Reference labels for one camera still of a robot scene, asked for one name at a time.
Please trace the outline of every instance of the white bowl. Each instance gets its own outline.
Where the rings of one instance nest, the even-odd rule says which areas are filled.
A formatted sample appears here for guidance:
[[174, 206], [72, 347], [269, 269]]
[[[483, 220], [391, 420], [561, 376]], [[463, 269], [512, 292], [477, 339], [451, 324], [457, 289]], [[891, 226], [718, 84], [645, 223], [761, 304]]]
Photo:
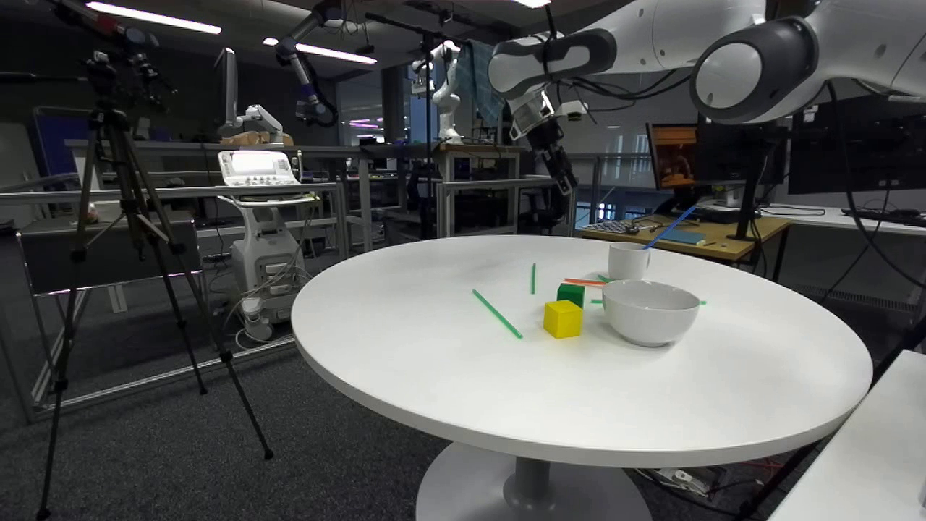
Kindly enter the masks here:
[[700, 301], [668, 284], [611, 281], [605, 284], [605, 315], [611, 330], [634, 344], [674, 344], [697, 315]]

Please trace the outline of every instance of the white robotic arm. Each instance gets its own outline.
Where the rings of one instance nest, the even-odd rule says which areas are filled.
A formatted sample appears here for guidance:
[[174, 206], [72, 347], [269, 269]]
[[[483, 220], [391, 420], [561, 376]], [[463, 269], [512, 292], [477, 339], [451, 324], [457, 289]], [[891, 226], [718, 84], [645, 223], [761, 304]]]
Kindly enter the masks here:
[[437, 107], [437, 136], [446, 145], [463, 145], [463, 136], [457, 133], [457, 107], [460, 107], [460, 46], [454, 41], [443, 41], [431, 49], [431, 58], [440, 64], [446, 61], [446, 78], [443, 87], [431, 96]]
[[544, 81], [695, 67], [718, 38], [764, 20], [764, 0], [634, 0], [567, 38], [518, 38], [495, 46], [492, 87], [509, 101], [512, 136], [538, 151], [558, 194], [576, 188]]
[[726, 124], [773, 122], [833, 78], [926, 96], [923, 0], [819, 0], [816, 12], [732, 32], [697, 61], [692, 93]]
[[249, 104], [243, 116], [234, 119], [234, 130], [266, 130], [269, 145], [284, 145], [284, 124], [263, 104]]
[[695, 67], [721, 35], [764, 20], [764, 0], [637, 0], [567, 38], [495, 46], [492, 87], [515, 98], [570, 75], [663, 72]]

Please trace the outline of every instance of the tripod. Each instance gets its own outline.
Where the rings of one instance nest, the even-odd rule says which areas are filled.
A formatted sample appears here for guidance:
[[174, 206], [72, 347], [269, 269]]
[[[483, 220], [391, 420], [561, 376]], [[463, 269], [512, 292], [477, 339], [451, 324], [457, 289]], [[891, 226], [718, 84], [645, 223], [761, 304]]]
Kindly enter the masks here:
[[[136, 67], [133, 78], [153, 78], [150, 72], [150, 64], [139, 55], [130, 61], [130, 67]], [[52, 469], [55, 469], [55, 449], [58, 449], [58, 423], [61, 423], [61, 397], [64, 391], [69, 388], [69, 379], [67, 379], [67, 365], [69, 365], [69, 356], [75, 350], [75, 336], [78, 336], [78, 313], [75, 313], [75, 304], [78, 304], [78, 287], [81, 287], [81, 269], [93, 252], [93, 243], [107, 234], [110, 229], [116, 229], [122, 220], [127, 223], [127, 232], [130, 232], [130, 243], [133, 249], [142, 255], [142, 252], [150, 252], [153, 261], [156, 261], [156, 269], [159, 269], [159, 278], [165, 284], [165, 292], [168, 292], [168, 301], [171, 301], [171, 313], [177, 318], [177, 330], [182, 336], [182, 347], [191, 359], [191, 368], [194, 368], [194, 376], [197, 376], [197, 388], [200, 394], [205, 394], [205, 385], [203, 385], [203, 373], [197, 368], [197, 356], [194, 356], [194, 347], [191, 347], [191, 339], [188, 339], [188, 330], [185, 330], [185, 318], [182, 318], [182, 310], [177, 304], [177, 292], [171, 287], [171, 275], [168, 275], [168, 261], [165, 255], [174, 258], [174, 263], [182, 269], [182, 278], [197, 301], [197, 313], [205, 324], [211, 324], [211, 315], [205, 310], [205, 298], [185, 263], [185, 246], [174, 240], [174, 232], [171, 232], [171, 220], [168, 220], [168, 211], [148, 177], [148, 171], [142, 168], [142, 162], [136, 159], [136, 148], [130, 142], [130, 116], [119, 107], [122, 104], [122, 93], [119, 93], [119, 69], [110, 64], [110, 58], [104, 52], [95, 52], [90, 61], [87, 61], [87, 69], [90, 69], [90, 84], [95, 90], [95, 110], [93, 110], [93, 136], [90, 136], [90, 145], [87, 145], [87, 165], [84, 165], [84, 177], [81, 177], [81, 200], [78, 200], [78, 229], [75, 229], [75, 249], [69, 255], [69, 292], [67, 292], [67, 315], [64, 315], [64, 347], [58, 353], [58, 359], [52, 359], [52, 379], [55, 379], [55, 411], [52, 411], [52, 437], [49, 437], [49, 452], [46, 452], [46, 466], [43, 466], [43, 489], [41, 489], [41, 507], [38, 507], [38, 518], [46, 518], [49, 515], [49, 489], [52, 489]], [[101, 156], [110, 156], [110, 168], [116, 174], [116, 182], [119, 182], [119, 206], [122, 206], [122, 214], [119, 220], [113, 220], [107, 229], [95, 232], [93, 237], [90, 234], [90, 185], [93, 185], [93, 174], [101, 171]], [[260, 440], [260, 449], [263, 449], [263, 460], [272, 460], [272, 449], [266, 446], [266, 437], [263, 437], [263, 428], [252, 411], [252, 402], [246, 397], [246, 391], [240, 388], [240, 379], [237, 379], [237, 370], [234, 370], [234, 356], [232, 350], [223, 344], [220, 339], [220, 330], [211, 324], [211, 336], [214, 336], [214, 347], [220, 353], [220, 362], [226, 365], [229, 370], [229, 379], [249, 414], [249, 423]]]

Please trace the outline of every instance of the black stand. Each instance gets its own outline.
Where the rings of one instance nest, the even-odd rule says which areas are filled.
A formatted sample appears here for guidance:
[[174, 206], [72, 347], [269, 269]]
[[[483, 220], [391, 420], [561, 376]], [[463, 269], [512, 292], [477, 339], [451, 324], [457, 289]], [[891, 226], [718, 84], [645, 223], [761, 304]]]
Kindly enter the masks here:
[[749, 223], [755, 220], [755, 188], [758, 188], [758, 179], [767, 179], [767, 174], [770, 174], [770, 168], [776, 162], [776, 153], [778, 153], [778, 142], [770, 142], [767, 151], [764, 151], [761, 168], [747, 177], [741, 214], [735, 220], [732, 240], [749, 240]]
[[[75, 249], [69, 255], [72, 261], [72, 272], [69, 272], [69, 295], [67, 295], [67, 315], [64, 315], [64, 347], [58, 353], [58, 359], [52, 362], [52, 379], [55, 379], [55, 414], [52, 414], [52, 437], [49, 437], [49, 452], [46, 452], [46, 466], [43, 466], [43, 489], [41, 489], [41, 507], [38, 507], [38, 518], [49, 515], [49, 489], [52, 489], [52, 469], [55, 469], [55, 449], [58, 449], [58, 423], [61, 423], [61, 397], [69, 388], [67, 379], [67, 365], [69, 356], [75, 350], [75, 336], [78, 336], [78, 318], [75, 318], [75, 304], [78, 304], [78, 287], [81, 287], [81, 269], [87, 263], [87, 255], [93, 249], [93, 243], [107, 234], [116, 223], [127, 220], [130, 229], [130, 240], [133, 249], [142, 255], [145, 246], [153, 255], [159, 275], [165, 281], [168, 289], [168, 301], [177, 318], [177, 330], [182, 336], [182, 344], [191, 356], [194, 365], [194, 376], [197, 376], [197, 388], [200, 394], [205, 394], [200, 368], [197, 368], [197, 356], [185, 330], [185, 318], [182, 310], [177, 304], [177, 292], [171, 287], [171, 275], [168, 275], [168, 263], [165, 255], [171, 255], [177, 261], [177, 266], [182, 269], [185, 284], [191, 287], [191, 295], [197, 301], [197, 313], [205, 324], [211, 324], [205, 298], [185, 263], [185, 249], [182, 243], [174, 240], [171, 232], [171, 220], [168, 211], [148, 177], [148, 171], [142, 168], [142, 162], [136, 159], [136, 148], [130, 142], [130, 119], [116, 107], [116, 69], [110, 67], [107, 58], [93, 58], [90, 61], [90, 81], [95, 87], [95, 113], [93, 113], [93, 139], [87, 148], [87, 168], [84, 168], [84, 182], [81, 182], [81, 200], [78, 200], [78, 229], [75, 229]], [[119, 206], [122, 214], [113, 226], [101, 229], [98, 234], [87, 237], [87, 226], [90, 226], [90, 185], [93, 185], [93, 174], [101, 171], [98, 162], [101, 156], [113, 159], [113, 171], [116, 171], [116, 182], [119, 182]], [[232, 365], [232, 350], [223, 344], [220, 330], [211, 324], [214, 333], [214, 347], [234, 382], [234, 391], [252, 420], [252, 428], [260, 440], [263, 457], [272, 460], [272, 449], [266, 446], [263, 428], [249, 405], [249, 397], [240, 388], [237, 370]]]
[[425, 182], [425, 206], [422, 206], [422, 229], [420, 229], [420, 237], [428, 240], [428, 237], [437, 237], [437, 194], [434, 194], [434, 182], [440, 182], [440, 171], [434, 168], [434, 110], [431, 110], [431, 96], [434, 96], [434, 61], [431, 61], [431, 46], [434, 46], [434, 35], [422, 35], [422, 64], [425, 64], [425, 171], [428, 171], [428, 182]]

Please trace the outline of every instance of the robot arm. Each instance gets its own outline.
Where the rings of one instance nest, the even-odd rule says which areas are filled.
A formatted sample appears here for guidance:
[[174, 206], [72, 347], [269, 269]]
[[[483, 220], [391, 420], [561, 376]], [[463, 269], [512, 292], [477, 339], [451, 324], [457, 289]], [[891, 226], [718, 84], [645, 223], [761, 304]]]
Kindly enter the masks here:
[[833, 78], [926, 96], [926, 3], [822, 0], [816, 12], [732, 32], [697, 61], [692, 93], [726, 124], [773, 122]]
[[318, 81], [315, 81], [313, 67], [295, 52], [295, 41], [304, 32], [324, 26], [330, 17], [330, 9], [336, 9], [336, 6], [339, 6], [339, 0], [321, 0], [318, 6], [313, 6], [307, 20], [301, 20], [289, 35], [284, 35], [278, 41], [278, 64], [292, 67], [292, 72], [295, 72], [295, 84], [298, 84], [295, 116], [304, 124], [330, 127], [339, 122], [336, 110], [330, 107], [330, 101], [321, 98], [321, 93], [315, 87]]
[[284, 124], [263, 104], [249, 104], [243, 116], [234, 116], [234, 124], [229, 124], [223, 133], [246, 133], [246, 130], [269, 133], [269, 145], [275, 148], [286, 145]]
[[761, 20], [764, 0], [637, 0], [567, 38], [495, 46], [489, 81], [515, 98], [547, 78], [683, 69], [721, 35]]
[[454, 41], [443, 41], [440, 46], [431, 49], [431, 58], [440, 64], [446, 61], [446, 78], [443, 87], [431, 96], [437, 107], [437, 122], [440, 122], [440, 142], [446, 145], [463, 145], [454, 116], [460, 107], [460, 46]]
[[55, 14], [72, 26], [84, 26], [95, 38], [122, 46], [122, 49], [142, 49], [142, 46], [159, 46], [159, 41], [150, 32], [142, 32], [136, 26], [122, 26], [113, 14], [101, 14], [87, 9], [81, 0], [49, 0]]
[[527, 136], [567, 197], [576, 177], [544, 81], [695, 67], [721, 35], [761, 20], [764, 0], [634, 0], [576, 35], [495, 46], [489, 81], [509, 101], [512, 136]]

